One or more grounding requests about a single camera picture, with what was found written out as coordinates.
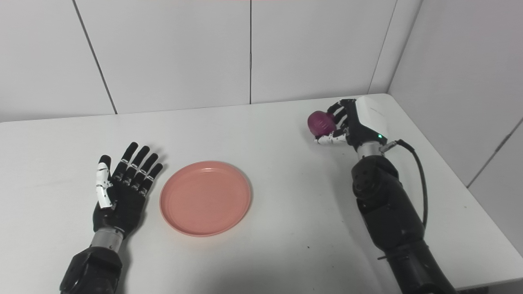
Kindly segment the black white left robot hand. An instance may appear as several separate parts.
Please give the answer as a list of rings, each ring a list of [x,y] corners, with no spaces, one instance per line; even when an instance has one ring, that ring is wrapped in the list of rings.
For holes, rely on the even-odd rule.
[[[127,238],[140,224],[146,196],[163,169],[159,155],[145,145],[131,142],[114,171],[112,158],[101,156],[96,168],[97,204],[93,231],[114,228]]]

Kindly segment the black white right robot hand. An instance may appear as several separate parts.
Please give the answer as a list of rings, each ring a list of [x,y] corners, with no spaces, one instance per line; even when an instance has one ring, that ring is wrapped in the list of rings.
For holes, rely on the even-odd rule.
[[[387,119],[370,96],[342,98],[327,111],[309,115],[307,125],[320,145],[346,143],[359,158],[381,156],[387,145]]]

